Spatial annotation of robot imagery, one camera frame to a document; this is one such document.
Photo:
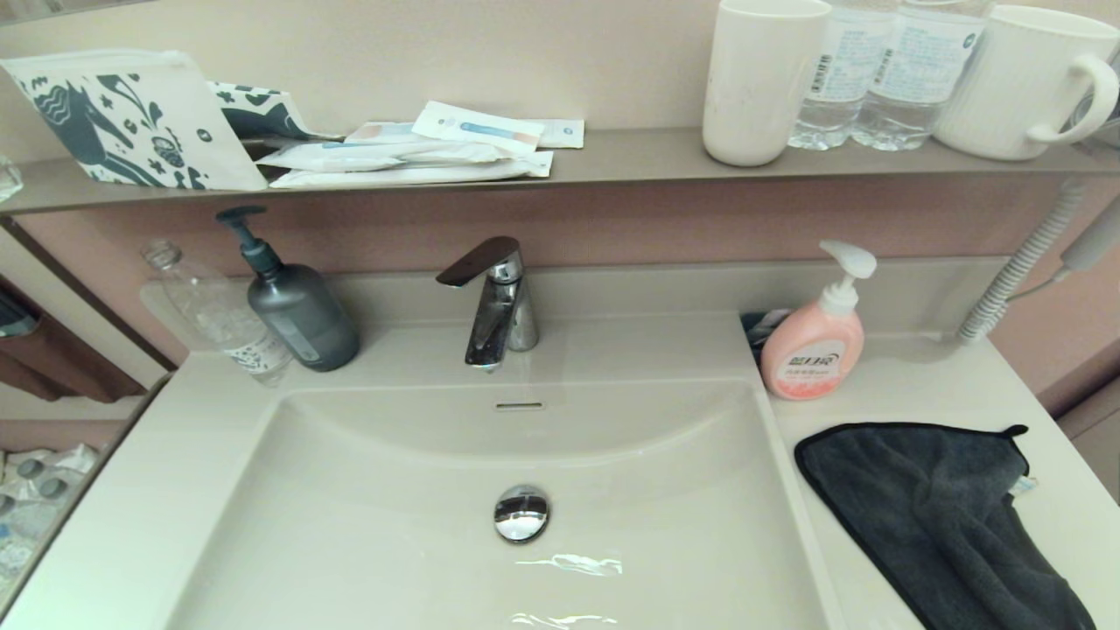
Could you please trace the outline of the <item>small dark packet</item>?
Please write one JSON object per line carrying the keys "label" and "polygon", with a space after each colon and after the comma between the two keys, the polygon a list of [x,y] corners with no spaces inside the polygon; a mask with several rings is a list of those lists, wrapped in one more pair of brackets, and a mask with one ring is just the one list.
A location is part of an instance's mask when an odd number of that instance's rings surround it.
{"label": "small dark packet", "polygon": [[744,312],[739,316],[741,326],[745,332],[745,339],[748,340],[748,346],[752,348],[752,354],[756,356],[760,355],[760,350],[765,346],[767,341],[774,331],[780,327],[784,319],[788,318],[788,315],[793,311],[752,311]]}

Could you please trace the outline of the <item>grey pump dispenser bottle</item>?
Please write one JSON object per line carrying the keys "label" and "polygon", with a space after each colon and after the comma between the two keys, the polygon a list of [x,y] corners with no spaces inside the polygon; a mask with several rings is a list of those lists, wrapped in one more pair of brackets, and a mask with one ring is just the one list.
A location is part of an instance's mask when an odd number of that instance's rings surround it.
{"label": "grey pump dispenser bottle", "polygon": [[265,211],[241,205],[215,215],[235,232],[241,258],[255,272],[248,287],[249,307],[305,368],[325,374],[348,364],[360,354],[360,330],[319,271],[283,262],[249,230],[249,216]]}

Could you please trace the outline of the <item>clear water bottle white label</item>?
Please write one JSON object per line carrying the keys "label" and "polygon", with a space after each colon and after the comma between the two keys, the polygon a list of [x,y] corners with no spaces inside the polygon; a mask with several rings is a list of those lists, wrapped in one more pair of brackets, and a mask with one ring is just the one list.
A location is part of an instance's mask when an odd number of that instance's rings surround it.
{"label": "clear water bottle white label", "polygon": [[926,143],[996,0],[899,0],[892,36],[851,138],[877,151]]}
{"label": "clear water bottle white label", "polygon": [[831,4],[815,76],[787,146],[828,151],[843,146],[879,70],[899,0],[823,0]]}

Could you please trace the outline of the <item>white ribbed mug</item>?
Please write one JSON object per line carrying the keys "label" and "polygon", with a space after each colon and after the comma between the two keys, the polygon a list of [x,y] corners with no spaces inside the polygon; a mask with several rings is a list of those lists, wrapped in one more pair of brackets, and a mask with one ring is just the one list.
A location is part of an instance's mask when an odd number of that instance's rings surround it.
{"label": "white ribbed mug", "polygon": [[956,151],[1032,160],[1077,143],[1120,103],[1120,28],[1028,4],[997,4],[933,137]]}

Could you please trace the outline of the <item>chrome faucet lever handle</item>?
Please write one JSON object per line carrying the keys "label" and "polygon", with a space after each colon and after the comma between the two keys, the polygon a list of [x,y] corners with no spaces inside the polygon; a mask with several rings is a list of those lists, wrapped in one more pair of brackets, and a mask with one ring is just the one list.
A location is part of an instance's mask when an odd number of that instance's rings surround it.
{"label": "chrome faucet lever handle", "polygon": [[444,269],[436,276],[436,280],[455,288],[465,287],[473,279],[483,276],[494,284],[520,282],[525,272],[520,251],[521,247],[515,238],[503,235],[486,239]]}

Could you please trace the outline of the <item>white ceramic sink basin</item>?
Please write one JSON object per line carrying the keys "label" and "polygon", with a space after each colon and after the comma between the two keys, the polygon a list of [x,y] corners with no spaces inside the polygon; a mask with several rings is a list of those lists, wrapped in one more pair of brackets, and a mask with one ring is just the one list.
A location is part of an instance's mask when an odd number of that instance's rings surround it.
{"label": "white ceramic sink basin", "polygon": [[[494,507],[539,487],[549,525]],[[752,386],[293,393],[167,630],[831,630]]]}

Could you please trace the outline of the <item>white packet with blue toothbrush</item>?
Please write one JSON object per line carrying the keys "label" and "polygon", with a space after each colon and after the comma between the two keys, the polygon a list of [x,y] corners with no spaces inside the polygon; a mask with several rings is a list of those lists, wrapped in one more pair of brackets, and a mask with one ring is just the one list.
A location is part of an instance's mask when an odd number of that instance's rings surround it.
{"label": "white packet with blue toothbrush", "polygon": [[545,126],[428,101],[416,117],[412,132],[437,140],[488,143],[511,155],[525,155],[536,151]]}

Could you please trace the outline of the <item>chrome sink faucet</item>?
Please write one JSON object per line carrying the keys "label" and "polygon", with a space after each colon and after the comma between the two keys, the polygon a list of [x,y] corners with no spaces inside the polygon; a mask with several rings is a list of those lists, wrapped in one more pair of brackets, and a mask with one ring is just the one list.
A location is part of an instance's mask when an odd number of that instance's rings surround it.
{"label": "chrome sink faucet", "polygon": [[524,265],[520,254],[510,254],[489,269],[480,288],[465,364],[491,374],[508,352],[524,354],[536,348],[539,340]]}

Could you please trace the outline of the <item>grey wall shelf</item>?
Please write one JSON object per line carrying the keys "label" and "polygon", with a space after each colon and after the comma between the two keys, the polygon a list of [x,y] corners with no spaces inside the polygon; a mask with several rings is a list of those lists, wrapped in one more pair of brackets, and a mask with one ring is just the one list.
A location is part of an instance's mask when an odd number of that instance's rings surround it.
{"label": "grey wall shelf", "polygon": [[[127,205],[204,202],[241,205],[293,197],[296,189],[254,192],[153,188],[88,179],[64,159],[24,164],[24,189],[0,203],[0,217]],[[787,149],[760,167],[732,167],[704,152],[696,128],[592,130],[584,149],[560,149],[548,178],[436,184],[437,192],[549,189],[596,185],[647,185],[729,180],[844,179],[907,176],[1120,177],[1120,156],[1109,149],[1055,146],[1028,161],[996,161],[961,154],[936,141],[916,150],[884,152],[860,143],[825,152]]]}

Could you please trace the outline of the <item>long white plastic packet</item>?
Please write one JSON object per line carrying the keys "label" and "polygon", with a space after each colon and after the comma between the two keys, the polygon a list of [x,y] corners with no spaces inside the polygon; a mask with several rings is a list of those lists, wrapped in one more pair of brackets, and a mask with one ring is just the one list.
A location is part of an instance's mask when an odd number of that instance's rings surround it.
{"label": "long white plastic packet", "polygon": [[297,172],[380,172],[396,167],[489,164],[515,155],[489,143],[416,141],[414,143],[293,143],[256,159],[256,166]]}

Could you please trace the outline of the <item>clear empty plastic bottle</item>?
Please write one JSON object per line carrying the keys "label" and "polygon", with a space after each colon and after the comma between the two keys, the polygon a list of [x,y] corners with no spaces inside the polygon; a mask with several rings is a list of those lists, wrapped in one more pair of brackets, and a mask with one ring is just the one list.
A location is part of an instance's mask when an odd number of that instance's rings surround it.
{"label": "clear empty plastic bottle", "polygon": [[143,258],[157,272],[165,297],[200,339],[243,368],[256,383],[279,385],[291,365],[291,351],[249,307],[248,291],[185,254],[171,240],[155,239],[144,244]]}

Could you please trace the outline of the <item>chrome drain stopper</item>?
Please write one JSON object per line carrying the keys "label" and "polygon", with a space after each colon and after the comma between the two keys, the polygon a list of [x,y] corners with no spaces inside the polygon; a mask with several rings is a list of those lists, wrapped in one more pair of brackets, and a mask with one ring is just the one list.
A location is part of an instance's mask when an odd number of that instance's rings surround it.
{"label": "chrome drain stopper", "polygon": [[550,522],[550,499],[539,487],[520,484],[500,495],[493,507],[493,529],[504,541],[528,545]]}

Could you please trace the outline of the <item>pink hand soap pump bottle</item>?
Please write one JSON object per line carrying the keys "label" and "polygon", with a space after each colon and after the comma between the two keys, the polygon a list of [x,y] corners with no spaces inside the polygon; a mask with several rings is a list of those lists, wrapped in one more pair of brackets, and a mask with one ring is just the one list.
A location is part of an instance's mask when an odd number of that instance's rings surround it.
{"label": "pink hand soap pump bottle", "polygon": [[855,282],[871,278],[879,262],[844,241],[822,240],[843,279],[829,282],[816,300],[792,311],[760,348],[760,379],[784,400],[813,400],[836,391],[864,354],[864,319]]}

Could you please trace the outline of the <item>large white teal print pouch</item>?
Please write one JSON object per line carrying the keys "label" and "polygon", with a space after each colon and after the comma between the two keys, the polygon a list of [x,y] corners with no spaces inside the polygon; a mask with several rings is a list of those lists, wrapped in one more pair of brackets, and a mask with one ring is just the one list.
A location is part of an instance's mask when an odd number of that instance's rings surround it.
{"label": "large white teal print pouch", "polygon": [[178,189],[268,186],[185,53],[92,49],[0,59],[0,67],[91,179]]}

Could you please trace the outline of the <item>dark grey microfibre cloth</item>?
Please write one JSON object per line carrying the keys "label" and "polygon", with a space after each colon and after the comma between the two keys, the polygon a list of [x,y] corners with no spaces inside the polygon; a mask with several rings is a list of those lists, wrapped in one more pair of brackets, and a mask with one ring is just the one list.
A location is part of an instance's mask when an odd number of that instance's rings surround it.
{"label": "dark grey microfibre cloth", "polygon": [[1012,506],[1026,433],[844,423],[794,462],[925,630],[1096,630]]}

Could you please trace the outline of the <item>grey blue object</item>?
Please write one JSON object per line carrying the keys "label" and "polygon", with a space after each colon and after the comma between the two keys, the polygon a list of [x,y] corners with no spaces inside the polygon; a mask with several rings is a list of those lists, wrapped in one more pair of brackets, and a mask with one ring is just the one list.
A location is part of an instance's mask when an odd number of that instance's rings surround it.
{"label": "grey blue object", "polygon": [[10,291],[0,287],[0,339],[19,339],[32,333],[39,318]]}

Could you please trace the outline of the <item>white packet with peach print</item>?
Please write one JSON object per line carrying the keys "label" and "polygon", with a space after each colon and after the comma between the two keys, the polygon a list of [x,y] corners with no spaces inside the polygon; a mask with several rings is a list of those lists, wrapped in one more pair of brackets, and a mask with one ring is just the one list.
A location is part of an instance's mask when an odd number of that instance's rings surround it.
{"label": "white packet with peach print", "polygon": [[345,143],[424,143],[428,136],[416,133],[413,122],[368,121],[345,138]]}

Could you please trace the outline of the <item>white plain tumbler cup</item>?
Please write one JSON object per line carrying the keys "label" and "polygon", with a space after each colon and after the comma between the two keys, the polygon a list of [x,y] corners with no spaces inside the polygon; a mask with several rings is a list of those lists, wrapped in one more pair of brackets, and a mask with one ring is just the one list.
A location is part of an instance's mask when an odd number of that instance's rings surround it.
{"label": "white plain tumbler cup", "polygon": [[704,84],[709,156],[759,167],[787,148],[831,12],[823,0],[720,0]]}

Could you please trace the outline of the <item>small white teal print pouch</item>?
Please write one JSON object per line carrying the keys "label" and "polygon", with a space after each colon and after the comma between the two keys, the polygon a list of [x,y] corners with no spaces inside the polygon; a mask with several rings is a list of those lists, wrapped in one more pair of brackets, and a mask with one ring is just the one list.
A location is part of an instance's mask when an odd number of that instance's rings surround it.
{"label": "small white teal print pouch", "polygon": [[220,100],[220,110],[228,127],[241,140],[340,140],[340,133],[318,132],[305,123],[291,93],[281,89],[224,82],[209,82],[208,86]]}

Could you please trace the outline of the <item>plastic wrapped bottle pack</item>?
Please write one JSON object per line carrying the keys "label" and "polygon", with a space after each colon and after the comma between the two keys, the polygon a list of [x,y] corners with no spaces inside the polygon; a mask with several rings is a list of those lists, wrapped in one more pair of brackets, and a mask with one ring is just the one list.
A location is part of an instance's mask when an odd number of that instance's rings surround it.
{"label": "plastic wrapped bottle pack", "polygon": [[0,451],[0,601],[15,590],[53,524],[99,462],[85,444],[53,451]]}

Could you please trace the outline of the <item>small white square packet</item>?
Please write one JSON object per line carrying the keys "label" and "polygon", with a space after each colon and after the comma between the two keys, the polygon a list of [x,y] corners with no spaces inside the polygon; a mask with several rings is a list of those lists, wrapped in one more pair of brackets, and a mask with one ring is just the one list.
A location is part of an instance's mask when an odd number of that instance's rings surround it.
{"label": "small white square packet", "polygon": [[584,149],[584,119],[529,119],[543,126],[536,147],[540,149]]}

